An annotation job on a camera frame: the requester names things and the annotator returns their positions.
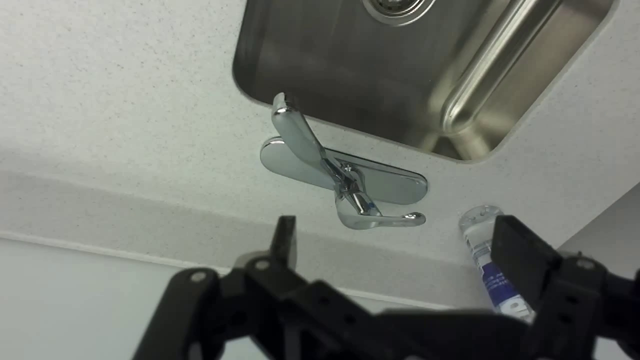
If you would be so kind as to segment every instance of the faucet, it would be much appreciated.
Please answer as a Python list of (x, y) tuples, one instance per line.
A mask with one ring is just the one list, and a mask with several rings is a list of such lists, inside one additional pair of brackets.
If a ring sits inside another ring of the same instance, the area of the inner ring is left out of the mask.
[(286, 95), (274, 99), (271, 123), (279, 137), (270, 139), (260, 153), (262, 164), (281, 177), (331, 189), (337, 219), (351, 231), (375, 227), (420, 227), (424, 214), (383, 217), (373, 199), (392, 205), (414, 205), (427, 192), (427, 182), (415, 172), (372, 162), (324, 148), (306, 116)]

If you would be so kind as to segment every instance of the sink basin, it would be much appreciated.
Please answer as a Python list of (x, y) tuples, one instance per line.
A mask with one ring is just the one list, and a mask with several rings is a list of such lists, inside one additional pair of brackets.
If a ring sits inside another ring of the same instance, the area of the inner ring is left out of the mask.
[(614, 0), (248, 0), (233, 80), (320, 121), (481, 161)]

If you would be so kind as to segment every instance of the black metal frame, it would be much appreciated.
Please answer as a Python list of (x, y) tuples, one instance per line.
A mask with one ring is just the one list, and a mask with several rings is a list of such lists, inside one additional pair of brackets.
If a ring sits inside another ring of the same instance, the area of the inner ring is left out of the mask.
[(498, 219), (493, 261), (535, 309), (533, 327), (492, 312), (369, 314), (290, 269), (293, 232), (295, 219), (281, 217), (270, 251), (224, 278), (207, 269), (176, 275), (134, 360), (215, 360), (233, 338), (252, 338), (274, 360), (585, 360), (596, 337), (637, 358), (640, 276), (561, 259), (516, 219)]

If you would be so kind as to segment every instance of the blue label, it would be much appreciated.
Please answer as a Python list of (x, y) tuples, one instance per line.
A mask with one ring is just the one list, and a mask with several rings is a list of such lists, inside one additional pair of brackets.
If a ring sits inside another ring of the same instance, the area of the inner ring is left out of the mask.
[(500, 307), (504, 300), (518, 297), (516, 289), (492, 262), (481, 266), (481, 282), (493, 307)]

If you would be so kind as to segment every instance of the metal lever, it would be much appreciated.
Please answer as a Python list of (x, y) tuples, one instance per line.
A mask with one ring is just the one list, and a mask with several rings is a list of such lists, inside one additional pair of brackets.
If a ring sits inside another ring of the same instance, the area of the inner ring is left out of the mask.
[(337, 219), (343, 227), (365, 231), (424, 225), (420, 212), (383, 217), (373, 202), (420, 202), (427, 192), (424, 177), (324, 148), (304, 114), (288, 105), (286, 95), (274, 99), (271, 123), (279, 137), (262, 147), (262, 164), (276, 174), (331, 189), (336, 192)]

